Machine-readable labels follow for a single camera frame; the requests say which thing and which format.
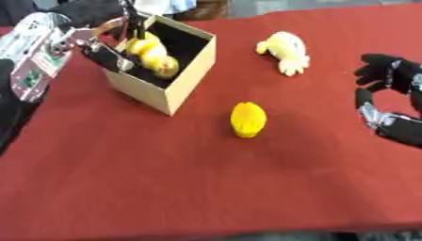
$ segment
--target open box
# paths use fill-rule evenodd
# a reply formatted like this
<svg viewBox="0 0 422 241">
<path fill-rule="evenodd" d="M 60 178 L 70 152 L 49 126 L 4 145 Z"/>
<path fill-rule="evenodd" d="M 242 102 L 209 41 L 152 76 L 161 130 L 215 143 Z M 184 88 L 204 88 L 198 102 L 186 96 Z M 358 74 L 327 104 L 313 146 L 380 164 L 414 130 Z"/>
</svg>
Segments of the open box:
<svg viewBox="0 0 422 241">
<path fill-rule="evenodd" d="M 179 73 L 161 79 L 150 70 L 134 68 L 120 73 L 104 69 L 105 75 L 115 89 L 172 116 L 216 62 L 216 36 L 160 16 L 148 18 L 145 28 L 179 61 Z M 124 46 L 125 41 L 116 49 L 121 52 Z"/>
</svg>

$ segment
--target yellow plush duck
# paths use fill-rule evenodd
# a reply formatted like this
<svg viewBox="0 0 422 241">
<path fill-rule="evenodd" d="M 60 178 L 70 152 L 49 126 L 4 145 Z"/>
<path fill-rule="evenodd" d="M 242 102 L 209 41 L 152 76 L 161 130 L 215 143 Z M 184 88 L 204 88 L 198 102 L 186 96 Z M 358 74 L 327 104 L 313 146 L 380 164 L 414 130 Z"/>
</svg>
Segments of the yellow plush duck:
<svg viewBox="0 0 422 241">
<path fill-rule="evenodd" d="M 280 59 L 279 70 L 289 77 L 296 72 L 303 73 L 303 69 L 309 67 L 310 57 L 306 55 L 303 41 L 291 33 L 278 32 L 258 42 L 256 52 L 262 55 L 266 51 Z"/>
<path fill-rule="evenodd" d="M 161 78 L 172 78 L 179 72 L 178 61 L 168 55 L 166 47 L 156 35 L 145 32 L 145 40 L 131 39 L 126 51 L 138 56 L 142 66 L 150 69 Z"/>
</svg>

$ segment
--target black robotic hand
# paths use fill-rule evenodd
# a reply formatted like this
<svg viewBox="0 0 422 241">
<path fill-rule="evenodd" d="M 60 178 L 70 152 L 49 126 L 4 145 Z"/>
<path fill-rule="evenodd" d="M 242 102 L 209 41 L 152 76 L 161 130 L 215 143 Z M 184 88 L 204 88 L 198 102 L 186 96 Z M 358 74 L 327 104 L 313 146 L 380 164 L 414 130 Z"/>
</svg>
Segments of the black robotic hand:
<svg viewBox="0 0 422 241">
<path fill-rule="evenodd" d="M 8 59 L 0 59 L 0 155 L 19 135 L 27 124 L 42 98 L 35 103 L 19 100 L 10 87 L 10 73 L 14 64 Z"/>
<path fill-rule="evenodd" d="M 355 72 L 360 77 L 356 83 L 360 86 L 371 84 L 367 88 L 371 92 L 391 88 L 408 94 L 422 86 L 422 68 L 419 63 L 382 54 L 362 55 L 362 61 L 367 65 Z"/>
</svg>

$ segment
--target yellow sponge ball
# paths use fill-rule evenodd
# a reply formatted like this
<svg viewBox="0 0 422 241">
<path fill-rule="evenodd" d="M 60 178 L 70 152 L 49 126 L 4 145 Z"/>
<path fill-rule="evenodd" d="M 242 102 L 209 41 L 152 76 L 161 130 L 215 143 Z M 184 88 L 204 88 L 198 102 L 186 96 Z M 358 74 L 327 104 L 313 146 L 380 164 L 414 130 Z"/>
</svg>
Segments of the yellow sponge ball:
<svg viewBox="0 0 422 241">
<path fill-rule="evenodd" d="M 239 103 L 233 109 L 231 124 L 239 137 L 255 137 L 264 128 L 266 122 L 265 111 L 252 102 Z"/>
</svg>

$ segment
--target table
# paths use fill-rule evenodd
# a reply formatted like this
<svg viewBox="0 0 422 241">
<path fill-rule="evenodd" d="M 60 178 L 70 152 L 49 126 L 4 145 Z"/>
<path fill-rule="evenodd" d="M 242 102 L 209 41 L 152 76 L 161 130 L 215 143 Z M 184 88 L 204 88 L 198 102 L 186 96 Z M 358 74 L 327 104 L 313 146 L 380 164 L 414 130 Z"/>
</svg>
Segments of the table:
<svg viewBox="0 0 422 241">
<path fill-rule="evenodd" d="M 422 61 L 422 5 L 193 22 L 218 62 L 174 117 L 114 91 L 75 56 L 0 160 L 0 238 L 397 229 L 422 223 L 421 151 L 376 137 L 354 109 L 362 53 Z M 311 68 L 287 78 L 256 42 L 301 36 Z M 268 113 L 254 139 L 229 115 Z M 394 91 L 383 110 L 413 113 Z"/>
</svg>

